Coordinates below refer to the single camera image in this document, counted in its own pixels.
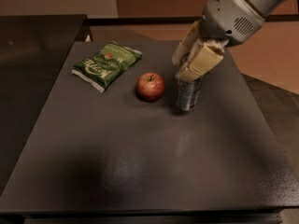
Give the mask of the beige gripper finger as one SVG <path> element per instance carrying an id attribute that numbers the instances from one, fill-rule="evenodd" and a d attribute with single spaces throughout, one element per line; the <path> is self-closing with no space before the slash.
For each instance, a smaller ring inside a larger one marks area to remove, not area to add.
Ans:
<path id="1" fill-rule="evenodd" d="M 188 64 L 191 61 L 195 52 L 202 44 L 200 28 L 201 22 L 195 21 L 192 24 L 191 30 L 178 43 L 178 46 L 172 55 L 173 65 L 180 66 L 183 64 Z"/>
<path id="2" fill-rule="evenodd" d="M 202 44 L 195 52 L 188 64 L 180 65 L 176 74 L 179 80 L 192 82 L 214 68 L 224 57 L 224 48 L 229 43 L 227 39 L 202 40 Z"/>

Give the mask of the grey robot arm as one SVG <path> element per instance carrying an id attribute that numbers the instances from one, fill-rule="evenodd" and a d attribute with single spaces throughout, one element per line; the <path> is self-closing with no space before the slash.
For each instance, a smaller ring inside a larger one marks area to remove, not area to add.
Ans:
<path id="1" fill-rule="evenodd" d="M 285 0 L 208 0 L 201 19 L 179 42 L 172 63 L 176 78 L 193 82 L 224 58 L 227 47 L 246 42 L 259 31 L 265 18 Z"/>

